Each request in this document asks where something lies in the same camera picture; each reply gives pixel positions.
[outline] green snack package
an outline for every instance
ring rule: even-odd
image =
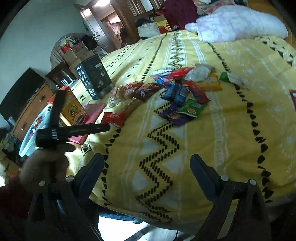
[[[188,99],[185,102],[185,105],[178,110],[178,113],[198,117],[206,105],[207,103],[200,104],[196,100]]]
[[[229,81],[229,78],[228,78],[228,75],[226,72],[223,72],[221,75],[220,75],[220,80],[224,81],[224,82],[228,82],[230,83]]]

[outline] white floor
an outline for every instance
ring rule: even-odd
[[[125,241],[127,238],[134,235],[136,232],[147,227],[148,224],[143,222],[134,224],[128,221],[115,220],[110,218],[99,218],[99,230],[104,241]],[[142,236],[139,241],[173,241],[176,236],[175,230],[160,229],[153,226],[147,227],[150,231]],[[193,238],[178,239],[178,241],[189,241]]]

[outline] black television screen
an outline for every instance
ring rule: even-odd
[[[31,97],[44,82],[43,77],[29,68],[12,86],[0,104],[0,114],[10,125],[9,117],[11,116],[16,121]]]

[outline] yellow bedspread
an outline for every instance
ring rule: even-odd
[[[220,175],[257,180],[265,202],[276,203],[296,185],[296,111],[289,95],[296,89],[295,55],[274,36],[208,44],[187,31],[108,54],[102,62],[115,85],[150,83],[153,70],[201,63],[244,77],[249,90],[222,82],[223,91],[207,93],[211,101],[201,115],[178,128],[158,116],[169,105],[160,91],[123,128],[89,135],[68,153],[68,174],[101,153],[106,162],[91,195],[94,202],[148,221],[185,224],[204,219],[212,207],[190,170],[190,157],[198,153]],[[78,98],[84,95],[83,104],[89,102],[83,84],[73,91]]]

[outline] hand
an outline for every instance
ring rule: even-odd
[[[20,172],[20,182],[28,192],[36,192],[39,182],[44,180],[48,163],[56,165],[56,179],[62,181],[66,177],[69,161],[65,152],[74,151],[75,146],[69,143],[59,144],[56,150],[39,149],[26,160]]]

